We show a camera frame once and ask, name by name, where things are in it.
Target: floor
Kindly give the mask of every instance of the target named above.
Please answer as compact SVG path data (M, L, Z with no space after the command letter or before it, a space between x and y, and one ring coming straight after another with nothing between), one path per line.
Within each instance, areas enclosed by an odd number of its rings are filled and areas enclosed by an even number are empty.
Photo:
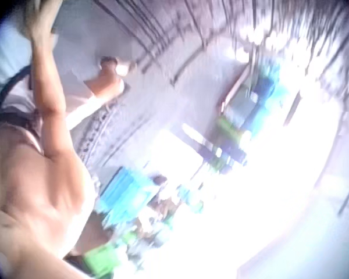
M54 55L61 75L72 69L79 79L87 79L96 74L97 61L102 55L136 59L143 53L114 19L91 0L65 2L56 29L59 39ZM161 56L164 73L153 65L145 74L138 68L125 79L131 89L119 101L108 129L96 146L98 152L88 164L91 171L103 173L102 182L110 178L116 166L142 168L150 160L151 143L162 129L181 139L185 137L180 128L183 123L201 133L207 131L216 117L217 101L243 66L225 55L231 42L222 38L200 54L173 87L169 77L199 46L198 35L188 33ZM76 148L88 129L88 121L72 131ZM113 156L102 168L102 162L111 152Z

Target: bright light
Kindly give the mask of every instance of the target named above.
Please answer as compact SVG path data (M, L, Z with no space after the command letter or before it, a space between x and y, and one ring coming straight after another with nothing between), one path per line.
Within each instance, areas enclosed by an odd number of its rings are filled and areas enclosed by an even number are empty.
M247 151L251 143L251 138L252 138L252 133L250 131L245 131L240 138L239 147L242 150Z
M287 41L288 41L287 36L285 34L279 33L276 37L275 49L277 50L283 49Z
M232 59L232 60L236 59L236 53L232 46L225 49L224 55L229 59Z
M273 50L273 44L274 44L274 39L271 37L266 38L265 40L265 47L269 50Z
M249 27L247 28L247 37L250 42L260 45L263 40L263 29L256 28L254 30L252 27Z
M218 158L220 158L221 155L222 155L222 149L218 147L217 150L216 150L216 156L217 156Z
M244 51L243 48L237 49L235 57L240 63L248 63L250 61L250 54Z
M307 96L318 95L319 92L320 82L318 80L315 80L315 78L310 75L306 76L300 89L301 97L306 98Z
M116 65L115 71L119 76L125 77L129 72L129 65L118 64Z
M225 56L230 59L235 59L236 61L243 64L250 61L250 54L244 51L243 47L238 48L236 51L234 51L233 47L231 46L225 50Z

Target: leg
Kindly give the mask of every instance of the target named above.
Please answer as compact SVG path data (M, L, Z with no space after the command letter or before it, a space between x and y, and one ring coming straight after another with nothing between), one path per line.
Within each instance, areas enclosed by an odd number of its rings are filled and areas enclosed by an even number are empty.
M135 66L132 62L102 58L101 71L94 79L81 83L71 73L61 77L66 97L67 127L71 130L103 104L123 93L124 82L119 76L127 75Z

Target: person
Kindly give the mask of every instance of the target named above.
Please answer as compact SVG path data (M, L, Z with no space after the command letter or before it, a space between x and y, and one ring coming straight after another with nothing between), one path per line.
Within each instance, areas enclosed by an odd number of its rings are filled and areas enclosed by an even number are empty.
M90 97L68 110L52 54L51 31L61 4L62 0L33 0L27 6L26 34L32 51L24 48L21 54L32 55L31 75L20 76L1 99L0 273L5 278L88 278L62 260L78 240L96 197L91 177L73 148L69 131L73 125L67 119L73 119L90 99L98 100L97 108L118 96L122 82L112 71L117 61L104 61L99 77L105 86L86 82ZM30 99L15 102L23 92ZM41 117L40 130L26 118L31 98Z

